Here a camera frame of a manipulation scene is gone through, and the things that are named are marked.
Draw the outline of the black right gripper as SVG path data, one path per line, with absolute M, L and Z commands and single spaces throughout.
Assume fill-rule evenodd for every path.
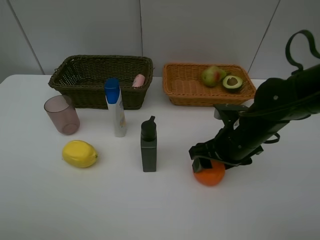
M 239 116 L 235 122 L 225 124 L 213 139 L 190 148 L 193 172 L 212 169 L 211 160 L 222 163 L 225 168 L 251 165 L 251 157 L 262 153 L 262 144 L 279 142 L 278 131 L 289 122 L 287 112 L 254 117 Z

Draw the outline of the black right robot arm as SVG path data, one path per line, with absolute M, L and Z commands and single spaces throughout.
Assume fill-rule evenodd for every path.
M 269 78 L 256 90 L 250 107 L 216 104 L 224 123 L 217 135 L 189 150 L 192 170 L 213 168 L 213 162 L 226 169 L 250 165 L 252 156 L 263 152 L 262 144 L 280 140 L 279 130 L 290 121 L 303 120 L 320 112 L 320 67 L 313 66 L 288 79 Z

